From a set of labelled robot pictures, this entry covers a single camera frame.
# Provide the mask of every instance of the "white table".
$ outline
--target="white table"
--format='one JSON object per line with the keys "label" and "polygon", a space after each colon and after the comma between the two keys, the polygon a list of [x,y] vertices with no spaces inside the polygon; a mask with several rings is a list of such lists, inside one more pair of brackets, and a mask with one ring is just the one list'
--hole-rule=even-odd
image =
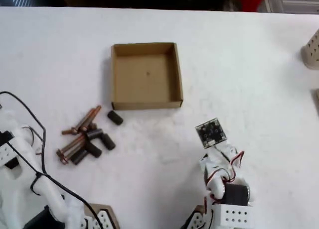
{"label": "white table", "polygon": [[[96,8],[0,8],[0,90],[20,96],[47,128],[46,167],[92,203],[113,207],[123,229],[177,229],[203,203],[195,126],[218,117],[245,150],[257,191],[256,228],[318,228],[319,119],[311,89],[319,71],[299,50],[316,15]],[[119,112],[113,125],[107,78],[114,43],[176,42],[184,103],[176,110]],[[22,107],[1,98],[5,108]],[[93,106],[117,144],[96,160],[62,166],[61,136]]]}

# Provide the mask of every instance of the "robotic hand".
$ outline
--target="robotic hand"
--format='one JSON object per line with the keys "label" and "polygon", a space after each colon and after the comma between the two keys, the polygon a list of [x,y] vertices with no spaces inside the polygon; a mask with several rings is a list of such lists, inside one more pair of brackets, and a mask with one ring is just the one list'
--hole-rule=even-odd
{"label": "robotic hand", "polygon": [[[36,141],[40,147],[45,144],[32,127],[19,125],[0,105],[0,229],[119,228],[110,206],[88,204],[42,170]],[[64,196],[58,186],[66,191]]]}
{"label": "robotic hand", "polygon": [[244,151],[237,152],[218,119],[196,127],[207,154],[200,160],[207,194],[181,229],[250,229],[254,227],[253,190],[241,173]]}

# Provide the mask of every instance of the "black rubber cylinder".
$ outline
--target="black rubber cylinder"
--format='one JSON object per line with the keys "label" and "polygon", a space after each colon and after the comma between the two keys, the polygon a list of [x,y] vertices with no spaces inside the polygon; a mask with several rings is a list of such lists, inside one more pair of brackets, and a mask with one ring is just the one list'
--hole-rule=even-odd
{"label": "black rubber cylinder", "polygon": [[103,134],[100,139],[108,150],[115,148],[115,143],[111,140],[107,133]]}
{"label": "black rubber cylinder", "polygon": [[85,148],[81,148],[75,154],[72,155],[70,158],[71,162],[75,165],[78,165],[85,157],[88,155],[89,152],[85,150]]}
{"label": "black rubber cylinder", "polygon": [[120,117],[117,113],[115,113],[114,111],[110,111],[108,113],[108,118],[116,125],[120,125],[121,123],[123,123],[123,119],[122,117]]}
{"label": "black rubber cylinder", "polygon": [[99,138],[102,136],[102,134],[103,134],[103,130],[101,130],[100,128],[96,130],[91,130],[85,133],[88,140]]}
{"label": "black rubber cylinder", "polygon": [[92,154],[94,157],[98,158],[102,154],[102,150],[100,150],[97,146],[92,144],[91,142],[86,142],[85,150]]}

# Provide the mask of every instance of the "metal screw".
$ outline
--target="metal screw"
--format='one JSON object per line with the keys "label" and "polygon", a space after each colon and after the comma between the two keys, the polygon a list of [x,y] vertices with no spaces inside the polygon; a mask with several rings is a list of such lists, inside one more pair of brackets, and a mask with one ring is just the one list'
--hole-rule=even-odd
{"label": "metal screw", "polygon": [[62,135],[66,135],[66,134],[76,135],[78,131],[76,130],[76,128],[72,127],[71,129],[62,131],[61,133]]}
{"label": "metal screw", "polygon": [[72,148],[73,146],[84,141],[84,139],[85,139],[84,135],[81,135],[81,136],[77,137],[75,140],[73,140],[71,143],[69,143],[67,146],[65,146],[64,148],[58,149],[56,151],[56,154],[59,156],[60,160],[65,160],[64,153],[66,151],[68,151],[70,148]]}
{"label": "metal screw", "polygon": [[74,149],[66,156],[63,156],[62,158],[60,158],[60,161],[63,164],[67,164],[68,161],[70,160],[70,158],[77,152],[79,151],[83,146],[84,146],[85,142],[81,142],[79,143],[76,147],[74,147]]}
{"label": "metal screw", "polygon": [[93,113],[88,117],[88,119],[80,127],[80,131],[86,132],[88,130],[89,124],[94,120],[95,116],[98,114],[101,108],[102,108],[101,106],[97,106],[94,109]]}
{"label": "metal screw", "polygon": [[94,108],[91,108],[90,111],[87,112],[87,114],[81,119],[81,121],[75,127],[62,131],[62,135],[66,135],[66,134],[77,135],[79,133],[79,128],[91,116],[93,112],[94,112]]}
{"label": "metal screw", "polygon": [[91,108],[90,111],[84,116],[83,119],[81,119],[81,121],[75,126],[75,129],[78,131],[79,128],[85,123],[85,121],[88,120],[88,118],[92,115],[92,113],[94,112],[94,108]]}
{"label": "metal screw", "polygon": [[88,130],[96,130],[98,129],[98,125],[96,123],[90,123],[88,126]]}

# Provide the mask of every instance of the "black cable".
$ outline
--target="black cable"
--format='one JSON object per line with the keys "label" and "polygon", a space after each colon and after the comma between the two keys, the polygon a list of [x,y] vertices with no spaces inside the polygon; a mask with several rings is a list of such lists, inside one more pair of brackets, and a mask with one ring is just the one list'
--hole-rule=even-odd
{"label": "black cable", "polygon": [[77,195],[76,193],[74,193],[73,191],[71,191],[70,189],[68,189],[67,187],[65,187],[63,184],[59,183],[58,181],[56,181],[54,178],[52,178],[50,175],[47,174],[46,170],[45,170],[45,166],[44,166],[44,148],[45,148],[45,140],[46,140],[46,129],[45,127],[40,123],[40,121],[36,118],[36,116],[33,114],[33,112],[29,109],[28,106],[26,106],[26,104],[20,100],[16,95],[14,95],[11,92],[8,91],[2,91],[0,92],[0,95],[2,94],[8,94],[12,97],[14,97],[17,101],[19,101],[25,108],[26,110],[30,113],[30,115],[34,118],[34,120],[39,124],[39,126],[43,129],[43,140],[42,140],[42,155],[41,155],[41,162],[42,162],[42,171],[43,173],[37,171],[9,142],[7,142],[7,144],[12,148],[12,150],[36,173],[37,177],[36,180],[40,178],[40,176],[45,176],[47,177],[51,182],[53,182],[56,186],[58,186],[59,188],[61,188],[62,190],[64,190],[65,192],[69,193],[70,195],[72,195],[73,197],[75,197],[76,199],[80,200],[81,202],[83,202],[84,205],[86,205],[86,207],[90,210],[90,212],[93,214],[93,216],[95,217],[96,221],[98,222],[99,226],[101,229],[103,229],[103,225],[98,217],[98,215],[95,213],[95,211],[93,210],[93,208],[90,206],[90,204],[85,201],[83,198],[81,198],[79,195]]}
{"label": "black cable", "polygon": [[42,164],[42,171],[44,173],[46,173],[45,170],[45,162],[44,162],[44,149],[45,149],[45,141],[46,141],[46,129],[45,127],[41,124],[41,122],[37,119],[37,117],[34,115],[34,113],[30,110],[30,108],[22,101],[19,99],[18,96],[14,95],[13,93],[9,92],[9,91],[2,91],[0,92],[0,95],[2,94],[8,94],[10,96],[12,96],[13,98],[15,98],[17,101],[19,101],[24,107],[25,109],[29,112],[29,114],[34,118],[34,120],[38,123],[38,125],[41,127],[41,129],[43,130],[43,141],[42,141],[42,156],[41,156],[41,164]]}

